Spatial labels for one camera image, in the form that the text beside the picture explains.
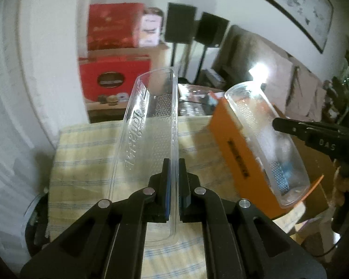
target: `cable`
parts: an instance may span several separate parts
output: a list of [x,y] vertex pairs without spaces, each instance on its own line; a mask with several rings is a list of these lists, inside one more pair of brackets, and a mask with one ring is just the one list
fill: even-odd
[[342,240],[342,238],[345,236],[345,234],[347,233],[348,231],[346,231],[341,237],[339,240],[337,240],[337,242],[332,246],[332,248],[330,248],[327,252],[324,252],[323,254],[320,254],[320,255],[312,255],[313,257],[315,258],[321,258],[323,256],[326,256],[327,254],[329,254],[330,252],[332,252],[336,246],[339,244],[339,242]]
[[324,252],[323,254],[320,254],[320,255],[313,255],[313,254],[312,254],[312,256],[315,257],[315,258],[321,258],[321,257],[323,257],[323,256],[326,256],[327,254],[329,254],[330,252],[332,252],[332,251],[336,248],[336,246],[340,243],[340,241],[342,240],[342,238],[343,238],[348,232],[349,232],[349,226],[346,228],[344,234],[340,237],[340,239],[337,240],[337,242],[332,246],[332,248],[330,248],[327,252]]

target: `orange box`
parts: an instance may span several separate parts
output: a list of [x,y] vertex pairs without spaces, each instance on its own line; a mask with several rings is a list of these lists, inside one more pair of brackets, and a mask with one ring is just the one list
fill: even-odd
[[[286,214],[293,208],[293,206],[287,209],[280,207],[266,182],[261,166],[257,163],[240,132],[241,124],[225,98],[219,100],[209,123],[209,129],[231,170],[235,187],[242,198],[250,200],[272,219]],[[301,201],[316,188],[322,179],[323,175],[312,182],[309,191]]]

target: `yellow cloth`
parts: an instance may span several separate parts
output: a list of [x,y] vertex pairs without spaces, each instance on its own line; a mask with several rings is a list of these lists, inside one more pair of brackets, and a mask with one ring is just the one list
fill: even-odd
[[[221,198],[236,201],[233,177],[212,134],[210,116],[179,117],[179,155],[188,172]],[[49,232],[54,240],[98,200],[108,198],[114,154],[122,121],[80,125],[62,131],[49,189]],[[124,188],[125,184],[116,184]],[[299,205],[278,225],[286,232],[304,213]],[[142,278],[206,278],[200,223],[179,223],[177,243],[160,249],[147,248]]]

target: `red and white box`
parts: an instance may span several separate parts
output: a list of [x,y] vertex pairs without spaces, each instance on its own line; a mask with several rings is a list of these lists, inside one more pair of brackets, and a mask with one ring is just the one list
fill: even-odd
[[80,61],[81,85],[88,109],[125,108],[136,78],[150,71],[148,55],[122,55]]
[[142,3],[90,5],[88,50],[138,47],[144,9]]

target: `plastic container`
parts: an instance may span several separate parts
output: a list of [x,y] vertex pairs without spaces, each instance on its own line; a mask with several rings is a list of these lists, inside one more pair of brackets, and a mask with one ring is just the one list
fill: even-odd
[[231,87],[225,97],[278,203],[289,208],[306,194],[310,181],[291,137],[273,129],[278,114],[253,81]]
[[148,223],[145,246],[176,242],[178,214],[178,82],[171,68],[140,75],[133,86],[118,151],[115,154],[110,200],[128,198],[147,187],[152,175],[161,173],[170,158],[171,204],[167,223]]

